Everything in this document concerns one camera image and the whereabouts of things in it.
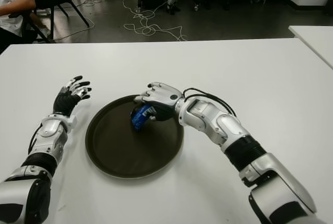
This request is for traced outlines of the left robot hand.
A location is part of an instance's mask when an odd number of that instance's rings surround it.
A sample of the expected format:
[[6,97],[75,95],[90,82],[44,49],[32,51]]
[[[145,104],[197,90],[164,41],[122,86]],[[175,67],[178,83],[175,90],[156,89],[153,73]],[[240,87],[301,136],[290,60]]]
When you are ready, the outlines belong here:
[[91,97],[91,82],[82,81],[82,79],[83,76],[76,76],[60,89],[53,104],[54,114],[70,117],[80,101]]

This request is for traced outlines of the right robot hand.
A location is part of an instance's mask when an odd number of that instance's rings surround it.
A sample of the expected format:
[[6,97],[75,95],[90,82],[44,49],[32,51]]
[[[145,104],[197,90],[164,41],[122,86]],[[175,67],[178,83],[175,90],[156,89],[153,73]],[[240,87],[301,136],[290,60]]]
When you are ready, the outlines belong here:
[[148,116],[151,121],[166,121],[174,117],[176,103],[182,97],[178,89],[165,83],[152,82],[134,101],[149,106]]

